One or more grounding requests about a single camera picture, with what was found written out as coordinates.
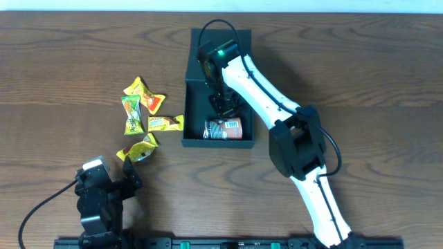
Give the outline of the red Pringles can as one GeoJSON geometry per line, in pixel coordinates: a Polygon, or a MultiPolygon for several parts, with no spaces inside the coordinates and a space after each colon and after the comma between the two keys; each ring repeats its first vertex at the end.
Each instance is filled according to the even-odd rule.
{"type": "Polygon", "coordinates": [[[243,137],[240,118],[224,118],[205,121],[203,139],[241,140],[243,137]]]}

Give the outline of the green yellow snack packet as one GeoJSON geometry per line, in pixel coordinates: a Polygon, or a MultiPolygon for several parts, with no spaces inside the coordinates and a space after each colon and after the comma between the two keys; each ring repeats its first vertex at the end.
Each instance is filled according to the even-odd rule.
{"type": "Polygon", "coordinates": [[[141,122],[140,96],[127,95],[121,97],[121,102],[127,114],[124,134],[127,136],[144,133],[145,131],[141,122]]]}

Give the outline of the yellow peanut butter sandwich packet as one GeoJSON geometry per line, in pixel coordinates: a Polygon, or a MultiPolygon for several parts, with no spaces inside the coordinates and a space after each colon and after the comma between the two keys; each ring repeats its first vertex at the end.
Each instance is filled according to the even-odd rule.
{"type": "Polygon", "coordinates": [[[126,95],[138,95],[140,97],[140,103],[146,107],[152,115],[157,113],[165,100],[164,95],[151,92],[141,77],[137,77],[123,92],[126,95]]]}

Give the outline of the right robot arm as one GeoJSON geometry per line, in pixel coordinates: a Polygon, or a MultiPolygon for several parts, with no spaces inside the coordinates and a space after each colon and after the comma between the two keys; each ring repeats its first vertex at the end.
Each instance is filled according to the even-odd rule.
{"type": "Polygon", "coordinates": [[[322,128],[317,110],[301,107],[277,90],[236,41],[201,44],[197,59],[208,83],[232,89],[268,128],[271,162],[300,192],[317,240],[327,248],[343,247],[351,228],[328,183],[325,143],[332,137],[322,128]]]}

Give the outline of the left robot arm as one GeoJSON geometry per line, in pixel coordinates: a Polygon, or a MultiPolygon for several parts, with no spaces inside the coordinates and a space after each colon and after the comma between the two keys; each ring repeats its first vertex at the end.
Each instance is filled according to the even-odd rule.
{"type": "Polygon", "coordinates": [[[135,196],[143,182],[129,157],[124,159],[124,176],[112,181],[104,158],[99,156],[77,171],[75,193],[84,232],[81,248],[140,248],[141,243],[129,229],[123,229],[123,201],[135,196]]]}

